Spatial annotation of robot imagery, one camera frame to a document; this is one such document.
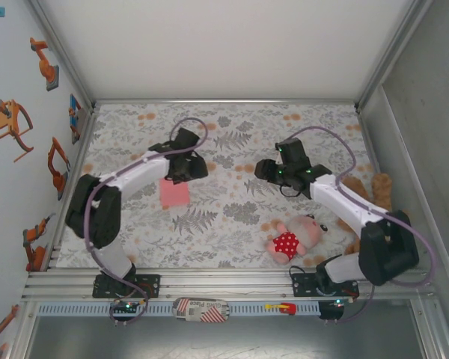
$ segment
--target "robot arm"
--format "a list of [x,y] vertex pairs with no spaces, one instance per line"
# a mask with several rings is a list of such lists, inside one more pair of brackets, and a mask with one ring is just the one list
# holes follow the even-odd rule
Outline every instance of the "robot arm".
[[271,159],[259,161],[254,172],[256,177],[282,188],[291,187],[298,194],[328,207],[361,239],[358,254],[338,256],[317,267],[318,281],[323,287],[363,279],[379,286],[418,264],[414,236],[379,215],[382,213],[409,224],[404,212],[387,213],[348,188],[338,188],[336,177],[328,168],[311,166],[300,140],[288,138],[275,146],[282,163]]
[[134,265],[126,256],[120,241],[121,204],[145,185],[161,178],[175,184],[203,178],[208,175],[206,162],[193,151],[170,154],[195,146],[199,137],[180,128],[173,141],[155,144],[140,159],[118,171],[101,177],[85,174],[79,179],[73,192],[65,223],[73,232],[84,238],[85,206],[91,192],[101,182],[106,182],[94,197],[99,202],[91,208],[90,239],[100,262],[113,274],[127,281],[133,281]]

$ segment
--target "black motor joint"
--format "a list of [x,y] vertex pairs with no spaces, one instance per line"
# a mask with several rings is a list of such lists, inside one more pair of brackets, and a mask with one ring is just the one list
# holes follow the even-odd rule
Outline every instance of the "black motor joint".
[[[148,150],[158,153],[184,150],[195,146],[199,139],[199,136],[195,133],[182,127],[178,130],[177,137],[174,140],[167,141],[164,144],[154,144]],[[170,162],[166,179],[172,180],[175,185],[208,176],[206,162],[195,151],[165,155],[165,158]]]
[[283,187],[291,187],[298,194],[311,199],[311,183],[323,174],[331,174],[331,171],[323,165],[312,166],[302,142],[297,138],[288,138],[275,144],[275,148],[279,151],[283,163],[277,164],[272,159],[263,159],[256,164],[254,175],[279,185],[281,193]]

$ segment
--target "stuffed toy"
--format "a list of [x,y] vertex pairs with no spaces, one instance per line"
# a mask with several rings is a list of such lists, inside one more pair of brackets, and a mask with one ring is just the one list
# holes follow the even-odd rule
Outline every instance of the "stuffed toy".
[[296,254],[306,255],[328,231],[327,226],[317,223],[313,215],[298,215],[287,227],[280,222],[276,229],[280,236],[269,240],[266,250],[279,264],[288,264]]
[[[374,203],[375,205],[386,209],[388,212],[391,211],[391,188],[392,179],[387,174],[375,174],[371,180],[371,187],[373,189],[373,199],[369,197],[366,188],[362,184],[359,178],[348,176],[343,179],[343,185],[347,188],[359,194],[365,200]],[[347,232],[354,233],[350,226],[347,225],[345,221],[339,218],[337,221],[339,227]],[[353,254],[359,252],[361,243],[359,240],[360,233],[355,233],[357,236],[354,243],[349,245],[344,251],[345,254]]]

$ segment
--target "grey side panel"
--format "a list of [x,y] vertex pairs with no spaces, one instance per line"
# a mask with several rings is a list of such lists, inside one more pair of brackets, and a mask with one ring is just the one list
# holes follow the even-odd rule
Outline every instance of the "grey side panel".
[[384,89],[449,254],[449,0],[430,8]]
[[[433,282],[449,325],[449,257],[441,233],[433,218],[424,191],[409,156],[409,145],[400,134],[391,106],[382,87],[372,95],[361,113],[362,124],[369,133],[379,168],[393,179],[392,203],[409,213],[412,226],[434,242],[440,254]],[[421,258],[420,266],[428,266],[429,257]]]
[[115,328],[108,318],[39,318],[29,357],[422,358],[409,308],[381,301],[355,322],[327,326],[316,317],[297,316],[230,317],[216,325],[146,318],[132,328]]
[[433,0],[413,0],[409,5],[407,13],[404,15],[399,26],[397,26],[393,38],[384,51],[361,96],[356,99],[359,108],[366,106],[374,91],[385,80],[389,70],[394,66],[400,53],[405,48],[432,3]]

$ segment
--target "patterned mat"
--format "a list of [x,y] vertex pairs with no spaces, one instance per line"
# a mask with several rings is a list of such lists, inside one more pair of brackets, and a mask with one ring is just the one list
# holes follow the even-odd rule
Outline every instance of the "patterned mat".
[[[292,264],[315,266],[342,254],[353,236],[342,231],[337,217],[304,196],[285,198],[276,185],[254,176],[254,166],[275,159],[274,143],[303,126],[320,125],[346,139],[356,154],[355,175],[368,191],[372,167],[352,105],[158,103],[103,105],[86,155],[83,173],[95,176],[116,171],[164,142],[174,123],[184,117],[202,119],[210,135],[198,153],[210,175],[189,183],[188,206],[162,208],[158,183],[151,183],[123,204],[119,240],[138,267],[274,268],[264,251],[267,238],[277,236],[275,224],[294,215],[312,213],[329,231],[305,257]],[[199,135],[196,123],[186,128]],[[299,136],[313,164],[338,174],[350,165],[349,155],[324,132]],[[96,267],[82,239],[67,228],[58,267]]]

